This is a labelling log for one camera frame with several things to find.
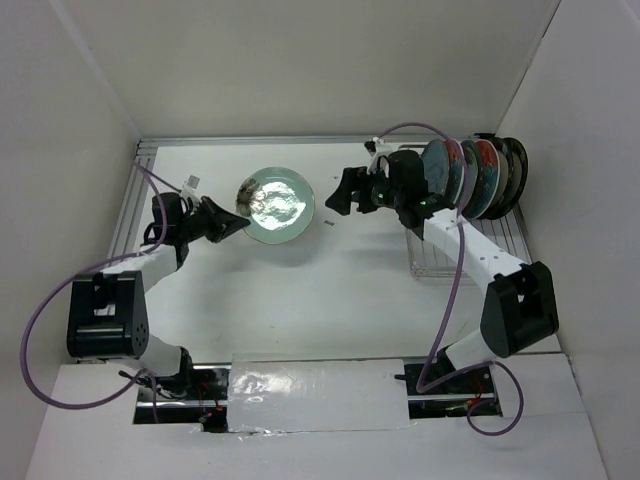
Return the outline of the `black rimmed beige plate front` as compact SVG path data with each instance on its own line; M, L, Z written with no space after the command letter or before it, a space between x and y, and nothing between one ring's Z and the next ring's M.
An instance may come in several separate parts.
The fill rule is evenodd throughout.
M529 170L528 154L524 145L516 138L505 137L505 143L510 148L514 165L519 166L519 174L514 174L512 179L513 192L509 194L508 203L505 207L505 213L509 213L518 203L522 193L524 192Z

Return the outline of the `black rimmed beige plate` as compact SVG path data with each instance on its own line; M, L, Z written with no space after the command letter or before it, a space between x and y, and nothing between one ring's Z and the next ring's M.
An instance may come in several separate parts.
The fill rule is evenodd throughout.
M505 143L510 148L514 165L519 166L519 174L514 174L512 179L513 192L509 194L508 203L505 207L505 213L509 213L518 203L522 193L524 192L529 170L528 154L524 145L516 138L505 137Z
M485 214L485 219L497 220L504 217L505 207L508 203L509 194L513 192L514 186L512 179L514 174L519 174L519 166L514 165L514 159L510 148L505 143L505 140L500 137L493 137L490 139L491 143L497 150L501 161L501 177L500 182L503 186L499 187L499 191L496 193L496 197L492 205L489 207Z

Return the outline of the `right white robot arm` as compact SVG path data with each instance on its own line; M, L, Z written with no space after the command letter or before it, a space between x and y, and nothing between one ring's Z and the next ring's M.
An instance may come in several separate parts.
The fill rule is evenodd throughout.
M442 346L454 300L416 383L419 393L438 386L460 391L471 371L486 368L554 335L559 329L553 279L542 262L527 264L502 250L470 224L444 196L430 191L419 155L398 150L377 155L369 166L344 168L327 208L347 216L352 211L394 211L420 240L436 246L456 265L454 279L467 275L484 303L478 327Z

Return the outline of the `mint green flower plate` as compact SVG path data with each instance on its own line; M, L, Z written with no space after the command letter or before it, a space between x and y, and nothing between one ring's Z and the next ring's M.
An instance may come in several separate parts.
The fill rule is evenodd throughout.
M309 182L285 167L266 167L246 178L236 193L236 213L249 221L246 234L266 245L299 237L315 214L315 195Z
M465 155L465 162L468 168L464 196L467 199L466 206L463 210L463 215L467 219L471 219L475 216L477 205L481 196L481 177L480 177L480 151L476 143L472 140L464 140L461 142L463 153Z

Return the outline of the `black rimmed beige plate back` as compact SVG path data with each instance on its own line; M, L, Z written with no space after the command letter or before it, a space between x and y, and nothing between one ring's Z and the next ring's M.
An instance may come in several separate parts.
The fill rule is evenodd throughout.
M505 207L508 203L509 194L513 192L514 186L512 179L514 174L519 174L519 166L514 165L514 159L510 148L505 143L505 140L500 137L493 137L490 139L491 143L497 150L501 161L501 177L500 182L503 186L499 187L499 191L496 193L496 197L492 205L489 207L485 214L485 219L497 220L504 217Z

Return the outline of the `red teal floral plate back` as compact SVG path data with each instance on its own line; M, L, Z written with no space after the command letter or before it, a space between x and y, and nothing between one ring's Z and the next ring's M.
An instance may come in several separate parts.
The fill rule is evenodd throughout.
M449 158L448 183L445 197L455 206L459 205L464 180L464 154L461 144L457 140L445 140L445 147Z

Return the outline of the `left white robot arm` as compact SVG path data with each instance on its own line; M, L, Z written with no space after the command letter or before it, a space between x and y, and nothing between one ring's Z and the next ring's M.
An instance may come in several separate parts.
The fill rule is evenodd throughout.
M74 278L66 346L75 359L145 369L172 397L184 399L197 387L191 356L151 333L146 294L184 265L191 243L204 238L217 244L250 221L207 196L194 202L177 193L154 196L152 214L143 245L159 241L153 252Z

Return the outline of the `mint green flower plate front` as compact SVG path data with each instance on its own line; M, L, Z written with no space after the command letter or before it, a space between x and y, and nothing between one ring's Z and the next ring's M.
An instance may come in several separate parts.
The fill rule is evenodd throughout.
M476 143L472 140L464 140L461 142L463 153L465 155L465 162L468 168L464 196L467 199L466 206L463 210L463 215L467 219L471 219L475 216L477 205L481 196L481 177L480 177L480 151Z

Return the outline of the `red teal floral plate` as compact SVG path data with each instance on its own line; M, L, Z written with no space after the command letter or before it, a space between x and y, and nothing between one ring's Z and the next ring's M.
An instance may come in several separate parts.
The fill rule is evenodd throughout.
M480 185L476 188L477 199L472 217L480 218L493 203L500 181L500 161L494 145L486 139L476 141L481 154L479 178Z
M464 154L461 144L457 140L445 140L445 147L449 158L448 183L445 197L455 206L459 205L464 180Z

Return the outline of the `mint green flower plate back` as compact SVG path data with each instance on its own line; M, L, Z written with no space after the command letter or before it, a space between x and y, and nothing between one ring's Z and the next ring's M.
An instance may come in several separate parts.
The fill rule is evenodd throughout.
M315 195L309 182L285 167L266 167L246 178L236 193L236 213L249 221L246 234L266 245L299 237L315 214Z

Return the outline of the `dark teal plate back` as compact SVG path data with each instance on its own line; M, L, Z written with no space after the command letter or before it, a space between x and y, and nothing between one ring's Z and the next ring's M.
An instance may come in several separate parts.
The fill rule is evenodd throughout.
M443 195L449 181L449 155L445 142L442 140L431 141L424 148L421 160L429 191Z

